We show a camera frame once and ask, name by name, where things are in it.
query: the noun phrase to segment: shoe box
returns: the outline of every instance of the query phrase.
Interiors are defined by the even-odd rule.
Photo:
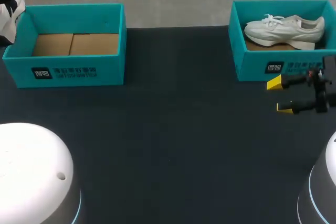
[[[315,50],[297,50],[287,44],[263,47],[244,36],[246,24],[265,14],[316,20],[323,16],[325,31]],[[234,1],[229,37],[239,81],[269,81],[279,74],[300,74],[322,67],[323,57],[336,55],[336,13],[328,0]]]
[[[122,4],[27,6],[3,60],[18,88],[122,85]]]

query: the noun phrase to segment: screw hole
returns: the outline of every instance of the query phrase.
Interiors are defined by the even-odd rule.
[[[65,180],[65,179],[66,179],[64,173],[58,173],[58,174],[57,174],[57,178],[60,179],[60,180]]]

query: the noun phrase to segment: shoelace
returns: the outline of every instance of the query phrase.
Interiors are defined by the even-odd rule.
[[[269,15],[269,14],[265,14],[265,16],[267,16],[267,18],[264,18],[262,20],[262,22],[266,23],[266,26],[273,26],[273,25],[276,25],[276,24],[283,24],[282,21],[280,21],[279,19],[284,19],[284,17],[280,17],[280,16],[275,16],[273,17],[272,15]]]

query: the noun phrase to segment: black and white object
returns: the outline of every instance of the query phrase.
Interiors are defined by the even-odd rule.
[[[25,10],[25,0],[0,0],[0,46],[15,42],[16,20]]]
[[[336,223],[336,133],[311,170],[297,202],[300,224]]]

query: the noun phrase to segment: dark tabletop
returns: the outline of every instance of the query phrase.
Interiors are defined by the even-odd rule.
[[[89,223],[297,223],[301,186],[336,110],[299,115],[237,82],[227,27],[129,29],[125,85],[16,89],[0,63],[0,123],[44,126],[68,145]]]

